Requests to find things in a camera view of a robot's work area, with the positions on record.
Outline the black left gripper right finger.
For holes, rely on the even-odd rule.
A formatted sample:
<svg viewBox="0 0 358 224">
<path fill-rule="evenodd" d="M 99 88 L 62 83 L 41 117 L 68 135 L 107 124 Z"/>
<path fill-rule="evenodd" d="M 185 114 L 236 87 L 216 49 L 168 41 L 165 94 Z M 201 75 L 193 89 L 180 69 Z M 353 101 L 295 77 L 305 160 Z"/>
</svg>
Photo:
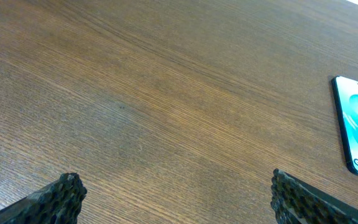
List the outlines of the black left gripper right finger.
<svg viewBox="0 0 358 224">
<path fill-rule="evenodd" d="M 358 224 L 358 209 L 283 170 L 273 171 L 271 190 L 277 223 Z"/>
</svg>

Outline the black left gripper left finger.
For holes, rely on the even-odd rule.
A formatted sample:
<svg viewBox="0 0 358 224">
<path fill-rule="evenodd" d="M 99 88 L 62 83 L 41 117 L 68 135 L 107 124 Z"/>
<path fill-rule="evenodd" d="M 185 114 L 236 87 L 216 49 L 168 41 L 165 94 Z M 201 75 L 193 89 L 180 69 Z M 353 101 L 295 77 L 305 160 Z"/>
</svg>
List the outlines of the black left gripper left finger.
<svg viewBox="0 0 358 224">
<path fill-rule="evenodd" d="M 77 173 L 56 181 L 0 210 L 0 224 L 77 224 L 87 189 Z"/>
</svg>

